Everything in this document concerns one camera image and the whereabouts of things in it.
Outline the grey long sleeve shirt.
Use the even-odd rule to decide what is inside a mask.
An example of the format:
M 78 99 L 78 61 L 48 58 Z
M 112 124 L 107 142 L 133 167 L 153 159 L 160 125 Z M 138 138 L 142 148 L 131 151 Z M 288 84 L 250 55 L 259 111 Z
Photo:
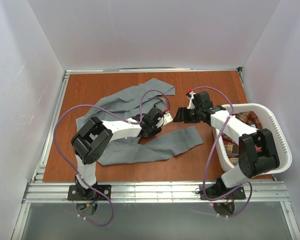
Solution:
M 174 95 L 175 87 L 152 78 L 145 83 L 103 97 L 95 105 L 128 119 L 140 111 L 146 114 L 152 107 L 164 110 L 167 107 L 166 100 L 160 96 L 161 93 Z M 168 160 L 203 142 L 194 126 L 162 134 L 144 144 L 139 144 L 137 137 L 121 138 L 108 144 L 98 163 L 109 166 Z

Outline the white plastic laundry basket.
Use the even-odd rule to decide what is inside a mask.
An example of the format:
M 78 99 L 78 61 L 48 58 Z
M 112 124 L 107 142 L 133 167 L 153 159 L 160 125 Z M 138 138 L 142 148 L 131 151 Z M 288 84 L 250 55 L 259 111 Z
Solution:
M 278 168 L 268 171 L 266 173 L 262 173 L 261 175 L 280 174 L 288 170 L 292 164 L 293 157 L 288 142 L 274 113 L 267 107 L 257 103 L 233 104 L 233 108 L 233 115 L 244 112 L 254 112 L 259 118 L 262 127 L 272 132 L 280 165 Z M 222 138 L 218 140 L 218 143 L 216 145 L 216 151 L 218 154 L 218 159 L 221 168 L 224 172 L 227 172 L 235 167 L 226 154 Z

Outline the aluminium frame rail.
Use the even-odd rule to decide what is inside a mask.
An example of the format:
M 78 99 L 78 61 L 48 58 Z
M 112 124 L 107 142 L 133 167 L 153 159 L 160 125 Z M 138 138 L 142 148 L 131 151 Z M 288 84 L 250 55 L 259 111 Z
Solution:
M 37 166 L 35 168 L 34 174 L 30 181 L 31 183 L 40 182 L 43 179 L 43 175 L 44 175 L 46 165 L 48 162 L 51 146 L 53 143 L 54 129 L 55 129 L 55 126 L 59 119 L 62 103 L 64 100 L 64 96 L 65 96 L 68 81 L 69 81 L 69 77 L 70 77 L 70 71 L 66 70 L 64 73 L 64 76 L 63 76 L 60 92 L 59 92 L 59 95 L 57 98 L 55 110 L 53 112 L 53 117 L 52 117 L 51 124 L 50 124 L 49 130 L 48 130 L 48 134 L 46 136 L 46 139 L 45 139 L 45 142 L 43 145 L 43 149 L 42 149 L 40 158 L 38 160 Z
M 282 181 L 253 180 L 252 190 L 244 185 L 251 202 L 289 202 L 290 197 Z M 31 183 L 26 187 L 23 203 L 75 203 L 78 192 L 71 183 Z M 196 203 L 200 201 L 200 183 L 195 181 L 110 182 L 113 203 Z

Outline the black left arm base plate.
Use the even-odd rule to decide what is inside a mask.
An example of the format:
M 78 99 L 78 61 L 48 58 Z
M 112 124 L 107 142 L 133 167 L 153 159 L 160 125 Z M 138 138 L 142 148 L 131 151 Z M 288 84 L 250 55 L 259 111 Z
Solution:
M 98 191 L 106 195 L 109 199 L 111 198 L 111 191 L 112 186 L 109 184 L 102 184 L 102 185 L 94 185 Z M 101 200 L 105 201 L 106 198 L 99 193 L 95 193 L 91 189 L 88 192 L 88 196 L 83 196 L 79 193 L 79 190 L 76 185 L 70 185 L 67 193 L 67 200 L 68 201 L 93 201 L 93 200 Z

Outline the red plaid shirt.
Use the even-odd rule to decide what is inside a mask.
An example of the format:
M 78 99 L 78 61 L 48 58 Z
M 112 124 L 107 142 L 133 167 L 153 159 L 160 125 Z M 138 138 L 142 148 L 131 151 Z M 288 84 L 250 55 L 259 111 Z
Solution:
M 256 129 L 263 129 L 263 125 L 258 116 L 253 112 L 240 112 L 235 117 L 248 126 Z M 226 155 L 233 166 L 239 162 L 239 146 L 226 134 L 222 134 L 222 141 L 225 148 Z

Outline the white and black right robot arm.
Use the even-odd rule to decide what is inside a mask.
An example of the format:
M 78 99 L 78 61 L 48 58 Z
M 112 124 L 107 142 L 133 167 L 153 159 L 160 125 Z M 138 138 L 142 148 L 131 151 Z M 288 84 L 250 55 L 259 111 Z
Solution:
M 204 122 L 219 130 L 218 138 L 226 134 L 238 145 L 237 165 L 220 175 L 215 184 L 203 188 L 202 193 L 208 200 L 224 198 L 242 183 L 280 166 L 275 140 L 269 129 L 257 129 L 243 123 L 225 107 L 214 105 L 207 91 L 189 91 L 186 96 L 189 105 L 178 108 L 174 122 Z

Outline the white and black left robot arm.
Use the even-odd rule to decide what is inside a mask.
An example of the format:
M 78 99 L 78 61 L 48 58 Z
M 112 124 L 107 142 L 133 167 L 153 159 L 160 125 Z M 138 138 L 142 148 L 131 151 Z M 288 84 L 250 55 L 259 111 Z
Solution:
M 85 200 L 95 197 L 96 192 L 90 186 L 97 184 L 96 162 L 103 155 L 110 142 L 126 138 L 153 137 L 162 131 L 162 127 L 173 120 L 168 111 L 157 107 L 147 114 L 107 121 L 91 117 L 71 139 L 71 145 L 77 160 L 75 187 L 77 193 Z

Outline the aluminium front frame rail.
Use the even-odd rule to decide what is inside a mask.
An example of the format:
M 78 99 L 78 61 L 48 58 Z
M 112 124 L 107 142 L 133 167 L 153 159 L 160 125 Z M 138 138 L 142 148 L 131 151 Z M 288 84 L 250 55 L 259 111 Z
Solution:
M 289 202 L 290 197 L 282 181 L 253 180 L 252 190 L 244 185 L 251 202 Z M 26 187 L 23 203 L 75 203 L 78 192 L 71 183 L 31 183 Z M 200 201 L 200 183 L 195 181 L 110 182 L 113 203 L 196 203 Z

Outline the aluminium left frame rail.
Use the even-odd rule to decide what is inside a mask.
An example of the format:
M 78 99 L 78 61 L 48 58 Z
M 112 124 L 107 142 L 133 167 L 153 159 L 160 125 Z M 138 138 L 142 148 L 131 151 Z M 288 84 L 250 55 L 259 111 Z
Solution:
M 53 143 L 54 129 L 55 129 L 55 126 L 59 119 L 62 103 L 64 100 L 64 96 L 65 96 L 68 81 L 69 81 L 69 77 L 70 77 L 70 71 L 66 70 L 64 73 L 64 76 L 63 76 L 60 92 L 59 92 L 59 95 L 57 98 L 55 110 L 53 112 L 53 117 L 52 117 L 51 124 L 50 124 L 49 130 L 48 130 L 48 134 L 46 136 L 46 139 L 45 139 L 45 142 L 43 145 L 43 149 L 42 149 L 40 158 L 38 160 L 37 166 L 35 168 L 34 174 L 30 181 L 31 183 L 40 182 L 43 179 L 43 175 L 44 175 L 46 165 L 48 162 L 51 146 Z

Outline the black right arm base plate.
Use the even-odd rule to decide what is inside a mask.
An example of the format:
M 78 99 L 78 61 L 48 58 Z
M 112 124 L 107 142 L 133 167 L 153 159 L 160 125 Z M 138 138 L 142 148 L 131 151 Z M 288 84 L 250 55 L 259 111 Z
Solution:
M 236 189 L 235 191 L 233 191 L 232 193 L 229 193 L 232 189 L 234 189 L 234 187 L 232 188 L 226 188 L 221 186 L 218 183 L 214 183 L 214 184 L 208 184 L 205 186 L 205 190 L 203 190 L 203 185 L 201 184 L 199 186 L 199 191 L 198 194 L 200 195 L 200 199 L 201 200 L 207 200 L 207 197 L 209 199 L 216 199 L 216 198 L 220 198 L 221 196 L 224 195 L 224 199 L 227 199 L 228 197 L 230 197 L 231 200 L 235 199 L 235 200 L 245 200 L 246 199 L 246 193 L 244 188 L 241 186 L 238 189 Z

